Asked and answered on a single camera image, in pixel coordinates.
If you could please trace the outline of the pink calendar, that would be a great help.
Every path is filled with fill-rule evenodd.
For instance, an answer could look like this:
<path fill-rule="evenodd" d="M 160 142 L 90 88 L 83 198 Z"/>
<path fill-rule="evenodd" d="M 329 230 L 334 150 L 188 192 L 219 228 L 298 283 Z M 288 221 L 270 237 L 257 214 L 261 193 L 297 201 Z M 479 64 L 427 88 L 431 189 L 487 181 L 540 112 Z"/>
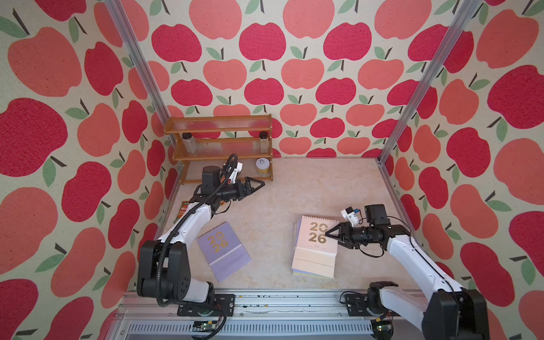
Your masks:
<path fill-rule="evenodd" d="M 338 225 L 338 220 L 308 215 L 300 217 L 297 249 L 292 273 L 311 273 L 334 278 L 338 244 L 325 232 Z"/>

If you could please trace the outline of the purple calendar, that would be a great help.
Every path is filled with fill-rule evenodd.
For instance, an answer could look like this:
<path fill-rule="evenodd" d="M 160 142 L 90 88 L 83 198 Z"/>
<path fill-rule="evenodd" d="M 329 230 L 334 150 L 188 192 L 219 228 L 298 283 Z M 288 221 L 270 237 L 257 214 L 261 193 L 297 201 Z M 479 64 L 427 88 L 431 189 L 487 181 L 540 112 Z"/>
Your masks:
<path fill-rule="evenodd" d="M 292 255 L 291 255 L 291 261 L 293 262 L 296 254 L 297 249 L 297 242 L 298 242 L 298 233 L 299 233 L 299 221 L 296 221 L 293 225 L 293 243 L 292 243 Z"/>
<path fill-rule="evenodd" d="M 218 282 L 223 282 L 252 260 L 229 222 L 203 233 L 197 237 L 197 242 Z"/>

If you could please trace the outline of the yellow-green calendar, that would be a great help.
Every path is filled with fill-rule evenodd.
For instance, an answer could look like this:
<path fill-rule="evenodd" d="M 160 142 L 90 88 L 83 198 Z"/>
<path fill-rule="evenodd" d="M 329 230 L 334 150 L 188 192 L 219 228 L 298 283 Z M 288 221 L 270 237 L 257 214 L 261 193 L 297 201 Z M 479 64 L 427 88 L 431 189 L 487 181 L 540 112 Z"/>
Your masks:
<path fill-rule="evenodd" d="M 299 273 L 299 272 L 293 272 L 293 276 L 301 276 L 301 277 L 305 277 L 305 278 L 324 279 L 324 280 L 333 279 L 333 278 L 330 278 L 328 276 L 320 276 L 320 275 L 314 275 L 314 274 L 311 274 L 311 273 Z"/>

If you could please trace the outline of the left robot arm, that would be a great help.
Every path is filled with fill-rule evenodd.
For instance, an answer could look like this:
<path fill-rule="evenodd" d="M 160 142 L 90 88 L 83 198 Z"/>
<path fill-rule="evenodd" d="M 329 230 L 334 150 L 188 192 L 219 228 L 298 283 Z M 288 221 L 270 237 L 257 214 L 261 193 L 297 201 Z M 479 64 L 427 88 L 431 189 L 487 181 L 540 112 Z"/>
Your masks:
<path fill-rule="evenodd" d="M 181 219 L 158 240 L 144 243 L 137 275 L 140 297 L 154 298 L 161 307 L 213 305 L 213 284 L 191 278 L 188 248 L 222 202 L 241 201 L 265 186 L 256 178 L 235 179 L 236 173 L 237 167 L 227 164 L 204 167 L 202 184 L 194 191 Z"/>

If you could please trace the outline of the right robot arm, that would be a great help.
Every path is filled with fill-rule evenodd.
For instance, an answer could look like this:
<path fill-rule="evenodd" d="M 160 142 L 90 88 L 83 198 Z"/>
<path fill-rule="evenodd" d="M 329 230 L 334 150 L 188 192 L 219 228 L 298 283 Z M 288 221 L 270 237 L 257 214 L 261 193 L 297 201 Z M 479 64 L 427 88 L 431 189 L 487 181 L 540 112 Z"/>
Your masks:
<path fill-rule="evenodd" d="M 407 270 L 423 293 L 413 297 L 392 281 L 372 282 L 366 293 L 374 339 L 391 339 L 398 314 L 422 332 L 425 339 L 489 339 L 487 302 L 476 289 L 468 290 L 449 276 L 414 241 L 407 225 L 389 216 L 385 206 L 367 205 L 342 211 L 344 222 L 325 233 L 347 249 L 361 251 L 379 245 Z"/>

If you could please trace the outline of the right glass spice jar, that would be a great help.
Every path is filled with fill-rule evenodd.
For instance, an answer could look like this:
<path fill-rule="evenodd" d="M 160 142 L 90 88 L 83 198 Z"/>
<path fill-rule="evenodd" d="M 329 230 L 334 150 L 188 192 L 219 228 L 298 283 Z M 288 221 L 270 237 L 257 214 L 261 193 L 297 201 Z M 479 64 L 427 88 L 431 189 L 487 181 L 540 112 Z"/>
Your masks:
<path fill-rule="evenodd" d="M 259 148 L 261 154 L 270 153 L 270 141 L 269 141 L 269 132 L 261 131 L 259 133 Z"/>

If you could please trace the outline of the wooden three-tier shelf rack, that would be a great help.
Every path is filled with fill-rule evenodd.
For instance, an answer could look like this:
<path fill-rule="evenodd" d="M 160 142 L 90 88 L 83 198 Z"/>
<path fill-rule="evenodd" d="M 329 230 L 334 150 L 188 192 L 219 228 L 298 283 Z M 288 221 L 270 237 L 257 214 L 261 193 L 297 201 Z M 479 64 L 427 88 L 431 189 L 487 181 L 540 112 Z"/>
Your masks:
<path fill-rule="evenodd" d="M 259 133 L 269 132 L 270 153 L 261 154 Z M 273 119 L 264 116 L 230 116 L 204 118 L 169 118 L 164 133 L 175 138 L 176 147 L 172 158 L 183 164 L 179 183 L 198 184 L 198 174 L 207 165 L 221 166 L 227 158 L 235 153 L 243 163 L 243 176 L 255 176 L 257 179 L 272 179 L 273 172 L 267 177 L 257 173 L 256 160 L 273 159 L 272 147 Z M 197 142 L 195 154 L 187 153 L 181 134 L 191 133 Z"/>

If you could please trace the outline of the green snack bag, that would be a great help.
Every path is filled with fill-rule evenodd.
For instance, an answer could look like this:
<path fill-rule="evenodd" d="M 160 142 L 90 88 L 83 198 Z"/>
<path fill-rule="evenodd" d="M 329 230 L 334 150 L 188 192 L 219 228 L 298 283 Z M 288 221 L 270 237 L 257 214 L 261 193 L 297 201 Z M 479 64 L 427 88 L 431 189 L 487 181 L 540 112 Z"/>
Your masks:
<path fill-rule="evenodd" d="M 182 202 L 181 207 L 179 209 L 179 212 L 177 214 L 177 220 L 181 219 L 185 215 L 185 213 L 188 210 L 189 206 L 190 206 L 189 201 L 183 201 Z"/>

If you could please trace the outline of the left glass spice jar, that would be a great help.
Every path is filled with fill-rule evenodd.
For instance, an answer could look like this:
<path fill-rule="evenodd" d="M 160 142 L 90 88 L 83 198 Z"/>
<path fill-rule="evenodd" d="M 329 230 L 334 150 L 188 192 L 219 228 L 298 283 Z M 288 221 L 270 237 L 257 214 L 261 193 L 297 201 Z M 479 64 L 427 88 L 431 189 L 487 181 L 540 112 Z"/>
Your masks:
<path fill-rule="evenodd" d="M 198 150 L 195 137 L 191 133 L 182 133 L 181 137 L 187 153 L 195 154 Z"/>

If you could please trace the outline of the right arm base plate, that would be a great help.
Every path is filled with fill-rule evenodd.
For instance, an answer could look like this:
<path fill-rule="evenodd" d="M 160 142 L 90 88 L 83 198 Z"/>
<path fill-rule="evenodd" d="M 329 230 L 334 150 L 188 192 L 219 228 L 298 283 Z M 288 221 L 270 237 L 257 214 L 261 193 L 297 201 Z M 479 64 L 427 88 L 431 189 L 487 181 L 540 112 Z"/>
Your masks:
<path fill-rule="evenodd" d="M 367 294 L 355 291 L 345 291 L 340 295 L 339 302 L 347 309 L 350 317 L 397 317 L 398 313 L 386 310 L 378 305 Z"/>

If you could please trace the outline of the front aluminium rail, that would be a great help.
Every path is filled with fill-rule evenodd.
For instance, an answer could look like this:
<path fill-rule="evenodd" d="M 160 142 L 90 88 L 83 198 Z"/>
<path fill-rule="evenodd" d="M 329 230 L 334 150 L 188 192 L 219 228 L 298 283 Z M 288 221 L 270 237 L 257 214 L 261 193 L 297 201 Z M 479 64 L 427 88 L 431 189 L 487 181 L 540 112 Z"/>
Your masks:
<path fill-rule="evenodd" d="M 421 298 L 419 289 L 403 289 Z M 372 336 L 375 317 L 350 317 L 339 302 L 347 290 L 242 290 L 219 289 L 215 294 L 234 294 L 232 317 L 179 317 L 179 305 L 159 307 L 154 300 L 127 294 L 106 330 L 107 339 L 319 339 L 328 336 Z M 415 326 L 392 317 L 392 339 L 414 334 Z"/>

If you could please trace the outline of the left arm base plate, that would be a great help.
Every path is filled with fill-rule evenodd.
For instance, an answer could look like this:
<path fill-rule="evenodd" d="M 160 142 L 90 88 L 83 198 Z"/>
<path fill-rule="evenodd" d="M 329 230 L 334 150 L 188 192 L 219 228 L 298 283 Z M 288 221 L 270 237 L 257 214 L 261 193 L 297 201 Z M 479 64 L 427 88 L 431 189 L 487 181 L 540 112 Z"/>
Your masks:
<path fill-rule="evenodd" d="M 178 306 L 179 317 L 232 317 L 235 307 L 234 294 L 215 294 L 204 303 L 183 302 Z"/>

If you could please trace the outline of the left aluminium frame post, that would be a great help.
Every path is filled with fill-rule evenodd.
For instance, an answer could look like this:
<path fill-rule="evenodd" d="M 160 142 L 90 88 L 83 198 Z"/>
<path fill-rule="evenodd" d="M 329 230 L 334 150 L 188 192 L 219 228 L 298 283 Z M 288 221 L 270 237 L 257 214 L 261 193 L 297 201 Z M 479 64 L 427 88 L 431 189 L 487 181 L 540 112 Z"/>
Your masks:
<path fill-rule="evenodd" d="M 158 84 L 154 78 L 153 72 L 143 55 L 139 41 L 130 24 L 130 20 L 123 7 L 122 1 L 106 0 L 106 7 L 109 14 L 116 25 L 116 28 L 125 44 L 129 56 L 132 58 L 133 64 L 140 75 L 140 79 L 148 93 L 152 105 L 156 109 L 160 117 L 163 127 L 166 127 L 169 119 L 169 110 L 164 103 Z"/>

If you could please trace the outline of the aluminium frame post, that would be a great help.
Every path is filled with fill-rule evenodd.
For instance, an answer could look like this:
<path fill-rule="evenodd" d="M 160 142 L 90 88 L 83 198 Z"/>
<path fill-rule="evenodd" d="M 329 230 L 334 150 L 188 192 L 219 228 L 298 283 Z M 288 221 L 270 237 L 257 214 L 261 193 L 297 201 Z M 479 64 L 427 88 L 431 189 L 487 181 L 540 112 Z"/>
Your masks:
<path fill-rule="evenodd" d="M 408 105 L 400 114 L 398 123 L 386 141 L 385 146 L 377 159 L 378 166 L 385 166 L 388 157 L 391 155 L 394 147 L 398 144 L 398 140 L 407 127 L 411 117 L 415 114 L 416 109 L 428 92 L 435 77 L 442 71 L 447 57 L 460 39 L 470 20 L 477 13 L 481 4 L 483 4 L 483 1 L 476 0 L 467 0 L 461 3 L 459 10 L 453 17 L 452 24 L 447 29 L 435 55 L 429 62 L 429 66 L 424 71 L 423 77 L 420 79 Z"/>
<path fill-rule="evenodd" d="M 122 1 L 106 0 L 106 7 L 109 14 L 116 25 L 116 28 L 125 44 L 129 56 L 132 58 L 133 64 L 140 75 L 140 79 L 148 93 L 152 105 L 156 109 L 160 117 L 163 127 L 166 127 L 169 119 L 169 110 L 164 103 L 158 84 L 154 78 L 153 72 L 143 55 L 139 41 L 130 24 L 130 20 L 123 7 Z"/>

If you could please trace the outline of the right aluminium frame post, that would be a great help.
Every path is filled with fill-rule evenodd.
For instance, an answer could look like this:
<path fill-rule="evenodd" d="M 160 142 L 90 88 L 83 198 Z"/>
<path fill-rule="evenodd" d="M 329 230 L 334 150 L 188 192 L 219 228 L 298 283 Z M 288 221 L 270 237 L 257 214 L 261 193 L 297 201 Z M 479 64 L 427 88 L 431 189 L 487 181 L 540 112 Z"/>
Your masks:
<path fill-rule="evenodd" d="M 398 144 L 398 140 L 407 127 L 411 117 L 415 114 L 416 109 L 428 92 L 435 77 L 442 71 L 447 57 L 460 39 L 470 20 L 477 13 L 481 4 L 483 4 L 483 1 L 476 0 L 467 0 L 461 3 L 459 10 L 453 17 L 452 24 L 447 29 L 435 55 L 429 62 L 429 66 L 424 71 L 423 77 L 420 79 L 408 105 L 400 114 L 398 123 L 386 141 L 385 146 L 377 159 L 378 166 L 385 166 L 388 157 L 391 155 L 394 147 Z"/>

